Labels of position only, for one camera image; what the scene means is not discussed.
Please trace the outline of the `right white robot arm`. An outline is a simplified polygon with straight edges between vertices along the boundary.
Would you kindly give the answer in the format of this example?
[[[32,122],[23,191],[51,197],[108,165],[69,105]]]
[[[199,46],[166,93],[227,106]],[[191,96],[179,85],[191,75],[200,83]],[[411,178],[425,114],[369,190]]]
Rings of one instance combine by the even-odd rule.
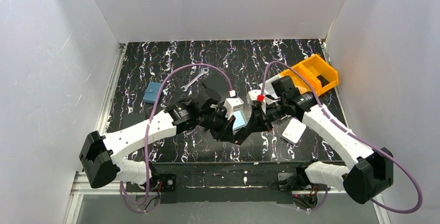
[[[294,183],[327,185],[344,190],[355,202],[364,204],[394,183],[393,154],[385,147],[374,150],[357,141],[354,133],[335,118],[312,92],[303,94],[284,76],[272,83],[276,96],[247,93],[251,116],[234,135],[242,144],[252,133],[270,132],[272,123],[291,116],[318,133],[340,155],[344,165],[310,160],[296,168]]]

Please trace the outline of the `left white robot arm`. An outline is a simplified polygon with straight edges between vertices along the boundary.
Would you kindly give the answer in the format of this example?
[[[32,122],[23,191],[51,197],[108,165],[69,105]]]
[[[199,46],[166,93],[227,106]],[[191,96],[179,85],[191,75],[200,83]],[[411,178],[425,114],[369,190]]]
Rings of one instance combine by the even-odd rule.
[[[174,137],[200,126],[220,142],[236,144],[233,137],[234,113],[244,102],[237,96],[222,100],[212,89],[205,89],[195,97],[187,97],[167,106],[151,120],[113,133],[89,133],[79,153],[89,185],[102,188],[118,180],[145,185],[152,172],[145,162],[127,160],[126,156],[164,138]]]

